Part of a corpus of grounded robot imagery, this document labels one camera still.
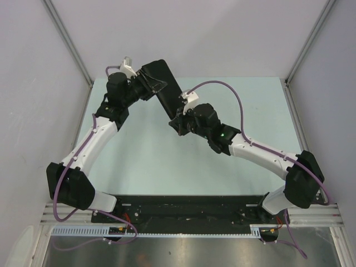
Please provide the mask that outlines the black zip tool case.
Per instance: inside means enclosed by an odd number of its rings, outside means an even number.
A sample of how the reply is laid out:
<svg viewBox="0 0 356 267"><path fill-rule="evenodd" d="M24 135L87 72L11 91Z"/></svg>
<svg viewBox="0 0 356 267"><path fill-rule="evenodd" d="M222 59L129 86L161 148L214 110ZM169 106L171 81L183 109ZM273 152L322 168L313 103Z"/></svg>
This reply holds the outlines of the black zip tool case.
<svg viewBox="0 0 356 267"><path fill-rule="evenodd" d="M170 120L176 117L177 110L184 106L182 90L165 60L160 59L145 64L141 69L150 77L165 82L166 86L156 95Z"/></svg>

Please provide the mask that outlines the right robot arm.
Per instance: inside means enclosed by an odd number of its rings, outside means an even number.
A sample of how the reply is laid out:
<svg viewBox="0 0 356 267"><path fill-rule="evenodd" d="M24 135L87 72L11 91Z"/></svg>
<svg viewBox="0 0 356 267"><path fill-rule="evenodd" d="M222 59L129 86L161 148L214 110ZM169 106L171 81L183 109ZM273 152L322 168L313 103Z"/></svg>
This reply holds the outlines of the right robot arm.
<svg viewBox="0 0 356 267"><path fill-rule="evenodd" d="M255 163L280 177L284 186L266 193L257 205L257 218L270 223L285 209L307 209L314 202L325 178L309 151L282 153L245 138L241 130L221 123L214 108L206 103L184 113L180 108L169 125L180 136L196 134L207 140L217 154L224 153Z"/></svg>

